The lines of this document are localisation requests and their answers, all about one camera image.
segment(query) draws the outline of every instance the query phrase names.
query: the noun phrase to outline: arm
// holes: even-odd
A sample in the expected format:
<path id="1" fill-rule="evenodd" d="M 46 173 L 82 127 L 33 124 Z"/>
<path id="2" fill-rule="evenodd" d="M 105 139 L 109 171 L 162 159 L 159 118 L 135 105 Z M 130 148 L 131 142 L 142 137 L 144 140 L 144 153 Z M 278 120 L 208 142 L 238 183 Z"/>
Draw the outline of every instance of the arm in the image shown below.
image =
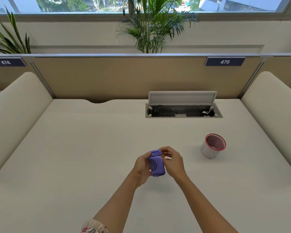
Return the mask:
<path id="1" fill-rule="evenodd" d="M 162 147 L 160 150 L 168 174 L 183 191 L 203 233 L 238 233 L 187 176 L 181 155 L 171 147 Z"/>
<path id="2" fill-rule="evenodd" d="M 122 233 L 137 187 L 151 176 L 148 157 L 151 151 L 137 158 L 134 168 L 109 201 L 93 217 L 111 233 Z"/>

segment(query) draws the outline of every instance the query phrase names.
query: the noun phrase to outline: red-rimmed mesh cup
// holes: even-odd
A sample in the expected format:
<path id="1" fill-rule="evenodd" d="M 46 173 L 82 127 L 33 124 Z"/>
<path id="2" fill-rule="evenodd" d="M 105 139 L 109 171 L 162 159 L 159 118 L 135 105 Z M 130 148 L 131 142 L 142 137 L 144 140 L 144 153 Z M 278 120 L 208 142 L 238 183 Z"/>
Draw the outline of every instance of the red-rimmed mesh cup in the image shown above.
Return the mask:
<path id="1" fill-rule="evenodd" d="M 220 151 L 225 149 L 225 147 L 226 142 L 223 137 L 211 133 L 205 137 L 205 141 L 200 147 L 200 151 L 207 158 L 215 158 Z"/>

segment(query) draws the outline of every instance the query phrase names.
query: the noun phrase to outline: brown partition panel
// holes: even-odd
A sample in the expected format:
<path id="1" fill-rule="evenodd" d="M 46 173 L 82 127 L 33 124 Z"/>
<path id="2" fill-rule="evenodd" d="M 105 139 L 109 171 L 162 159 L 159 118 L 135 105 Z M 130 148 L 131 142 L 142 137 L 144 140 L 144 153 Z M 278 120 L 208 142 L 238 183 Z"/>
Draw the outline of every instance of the brown partition panel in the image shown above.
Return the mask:
<path id="1" fill-rule="evenodd" d="M 273 56 L 267 58 L 266 62 L 256 74 L 256 77 L 264 71 L 271 72 L 291 88 L 291 56 Z"/>
<path id="2" fill-rule="evenodd" d="M 25 72 L 37 74 L 28 59 L 24 59 L 27 67 L 0 67 L 0 91 L 4 90 Z"/>
<path id="3" fill-rule="evenodd" d="M 237 98 L 261 62 L 242 66 L 205 66 L 206 57 L 34 58 L 57 98 L 90 101 L 146 99 L 149 91 L 218 91 Z"/>

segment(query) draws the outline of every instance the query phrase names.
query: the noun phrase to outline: purple card holder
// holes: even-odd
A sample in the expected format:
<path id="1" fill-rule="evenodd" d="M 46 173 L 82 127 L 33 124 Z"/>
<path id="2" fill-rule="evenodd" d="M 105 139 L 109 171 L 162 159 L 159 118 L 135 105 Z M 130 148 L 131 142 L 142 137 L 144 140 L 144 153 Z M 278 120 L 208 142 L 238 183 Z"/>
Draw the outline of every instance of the purple card holder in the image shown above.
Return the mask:
<path id="1" fill-rule="evenodd" d="M 162 155 L 162 152 L 160 150 L 152 150 L 149 157 L 152 176 L 156 177 L 163 176 L 165 174 L 164 163 L 159 155 Z"/>

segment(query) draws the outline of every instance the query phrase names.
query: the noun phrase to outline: hand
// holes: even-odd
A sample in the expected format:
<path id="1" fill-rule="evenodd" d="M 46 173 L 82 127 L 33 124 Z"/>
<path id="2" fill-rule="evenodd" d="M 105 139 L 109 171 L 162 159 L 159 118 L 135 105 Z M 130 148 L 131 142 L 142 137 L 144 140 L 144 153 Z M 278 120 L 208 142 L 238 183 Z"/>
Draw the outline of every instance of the hand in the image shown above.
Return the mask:
<path id="1" fill-rule="evenodd" d="M 152 176 L 150 171 L 150 164 L 148 157 L 150 157 L 151 151 L 139 156 L 135 162 L 135 166 L 132 169 L 132 173 L 136 174 L 138 180 L 138 187 L 141 186 L 148 180 L 149 176 Z"/>
<path id="2" fill-rule="evenodd" d="M 163 156 L 163 163 L 166 167 L 166 171 L 170 176 L 172 176 L 176 181 L 180 178 L 186 177 L 186 172 L 184 169 L 183 158 L 179 152 L 175 151 L 170 146 L 160 148 Z"/>

